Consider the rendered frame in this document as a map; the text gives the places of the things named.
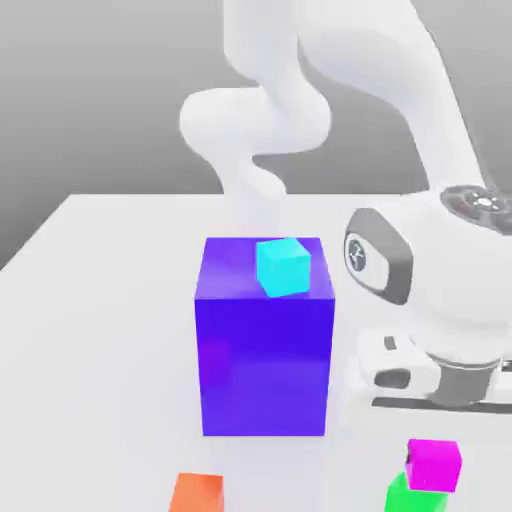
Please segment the small magenta cube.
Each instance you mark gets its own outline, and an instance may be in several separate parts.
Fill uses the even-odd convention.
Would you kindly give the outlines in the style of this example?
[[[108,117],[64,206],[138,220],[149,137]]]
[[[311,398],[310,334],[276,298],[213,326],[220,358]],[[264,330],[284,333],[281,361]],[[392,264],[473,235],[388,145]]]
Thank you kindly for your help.
[[[411,490],[454,493],[462,469],[462,455],[456,441],[411,439]]]

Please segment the large purple box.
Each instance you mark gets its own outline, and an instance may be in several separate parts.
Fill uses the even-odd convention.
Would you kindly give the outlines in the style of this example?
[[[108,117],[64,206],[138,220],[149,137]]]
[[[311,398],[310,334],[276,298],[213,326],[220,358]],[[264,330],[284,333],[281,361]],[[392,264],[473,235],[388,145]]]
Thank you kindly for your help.
[[[300,241],[309,291],[270,298],[256,278],[257,242],[205,242],[194,297],[203,433],[321,436],[335,313],[322,243]]]

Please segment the small orange cube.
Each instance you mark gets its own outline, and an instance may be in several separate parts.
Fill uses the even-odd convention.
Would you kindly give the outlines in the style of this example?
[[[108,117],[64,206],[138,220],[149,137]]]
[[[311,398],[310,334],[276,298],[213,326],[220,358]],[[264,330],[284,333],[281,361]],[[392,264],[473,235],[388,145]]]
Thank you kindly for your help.
[[[179,473],[168,512],[224,512],[223,477]]]

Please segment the small cyan cube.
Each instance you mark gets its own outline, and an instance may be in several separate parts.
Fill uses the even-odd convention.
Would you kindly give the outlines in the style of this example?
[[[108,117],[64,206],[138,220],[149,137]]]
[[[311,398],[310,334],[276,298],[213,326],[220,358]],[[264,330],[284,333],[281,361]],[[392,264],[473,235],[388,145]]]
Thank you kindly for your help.
[[[311,254],[296,238],[256,243],[256,278],[271,298],[310,289]]]

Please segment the small green cube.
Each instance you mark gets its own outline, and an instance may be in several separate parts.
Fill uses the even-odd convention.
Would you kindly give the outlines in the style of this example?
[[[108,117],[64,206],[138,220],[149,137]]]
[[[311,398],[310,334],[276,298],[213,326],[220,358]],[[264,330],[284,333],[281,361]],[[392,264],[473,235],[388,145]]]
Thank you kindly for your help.
[[[447,504],[447,493],[411,490],[402,472],[388,486],[384,512],[445,512]]]

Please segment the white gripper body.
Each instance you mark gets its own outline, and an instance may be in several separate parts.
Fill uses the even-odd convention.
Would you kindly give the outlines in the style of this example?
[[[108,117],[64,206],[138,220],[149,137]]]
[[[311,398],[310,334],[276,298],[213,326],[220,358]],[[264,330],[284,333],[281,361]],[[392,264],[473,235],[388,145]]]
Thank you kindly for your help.
[[[392,438],[512,440],[512,403],[441,407],[428,400],[378,397],[361,411],[361,431]]]

